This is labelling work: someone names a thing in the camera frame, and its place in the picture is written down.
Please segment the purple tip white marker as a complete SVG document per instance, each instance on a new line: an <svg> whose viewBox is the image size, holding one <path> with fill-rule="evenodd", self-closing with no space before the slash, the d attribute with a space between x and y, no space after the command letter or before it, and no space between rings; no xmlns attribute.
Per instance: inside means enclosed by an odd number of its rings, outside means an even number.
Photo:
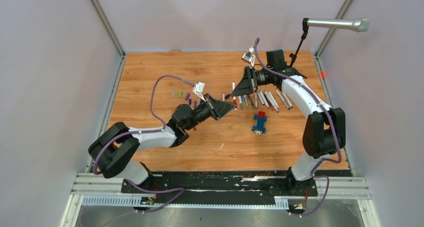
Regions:
<svg viewBox="0 0 424 227"><path fill-rule="evenodd" d="M268 103L268 101L267 101L267 99L265 97L265 94L262 91L260 91L260 95L261 95L261 97L263 99L263 102L264 102L265 106L267 106L267 108L270 108L270 105L269 105L269 103Z"/></svg>

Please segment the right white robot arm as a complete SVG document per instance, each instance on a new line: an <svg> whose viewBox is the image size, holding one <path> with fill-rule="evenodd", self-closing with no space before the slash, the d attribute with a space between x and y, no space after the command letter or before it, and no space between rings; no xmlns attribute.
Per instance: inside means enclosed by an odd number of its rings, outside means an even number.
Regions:
<svg viewBox="0 0 424 227"><path fill-rule="evenodd" d="M284 181L286 191L298 196L310 186L323 162L342 161L341 150L346 145L346 114L342 108L332 107L312 91L305 77L287 64L283 50L266 52L267 63L262 63L253 47L241 58L249 65L234 86L232 97L253 94L260 86L272 84L281 95L288 96L306 118L302 136L304 151L288 169Z"/></svg>

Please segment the dark green cap pen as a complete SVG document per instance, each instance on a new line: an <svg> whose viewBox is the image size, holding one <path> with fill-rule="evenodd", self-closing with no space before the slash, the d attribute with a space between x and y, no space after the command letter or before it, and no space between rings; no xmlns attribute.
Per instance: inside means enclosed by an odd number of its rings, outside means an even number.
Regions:
<svg viewBox="0 0 424 227"><path fill-rule="evenodd" d="M253 109L255 109L255 108L256 108L256 105L255 105L255 103L253 102L252 97L251 97L250 95L247 95L247 98L249 99L249 102L250 102L250 104L251 104L252 108L253 108Z"/></svg>

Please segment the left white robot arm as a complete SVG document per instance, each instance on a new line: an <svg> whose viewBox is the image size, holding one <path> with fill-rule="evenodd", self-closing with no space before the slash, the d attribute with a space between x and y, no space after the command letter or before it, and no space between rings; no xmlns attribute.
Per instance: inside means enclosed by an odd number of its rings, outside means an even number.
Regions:
<svg viewBox="0 0 424 227"><path fill-rule="evenodd" d="M186 103L178 105L163 127L134 128L116 122L88 148L92 171L106 179L126 179L140 193L149 193L152 174L143 163L132 159L137 151L180 146L189 138L189 130L208 118L220 120L235 108L235 103L217 100L207 93L195 108Z"/></svg>

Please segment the orange red cap marker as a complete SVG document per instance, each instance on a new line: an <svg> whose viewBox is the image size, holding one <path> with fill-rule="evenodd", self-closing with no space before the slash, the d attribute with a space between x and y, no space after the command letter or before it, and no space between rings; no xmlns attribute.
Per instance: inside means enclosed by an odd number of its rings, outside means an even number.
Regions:
<svg viewBox="0 0 424 227"><path fill-rule="evenodd" d="M269 105L269 108L270 108L273 112L275 112L274 106L273 106L272 102L270 101L270 99L267 97L267 95L266 95L265 93L264 93L263 95L264 95L264 98L265 98L266 102L267 102L267 103L268 103L268 105Z"/></svg>

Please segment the brown cap marker horizontal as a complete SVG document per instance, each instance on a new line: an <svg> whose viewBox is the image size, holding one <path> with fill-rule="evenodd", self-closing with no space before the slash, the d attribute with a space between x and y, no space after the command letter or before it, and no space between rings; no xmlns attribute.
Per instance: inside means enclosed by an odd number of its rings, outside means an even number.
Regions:
<svg viewBox="0 0 424 227"><path fill-rule="evenodd" d="M284 92L282 92L282 96L283 96L283 99L286 102L287 108L290 110L293 107L291 101L289 100L288 96Z"/></svg>

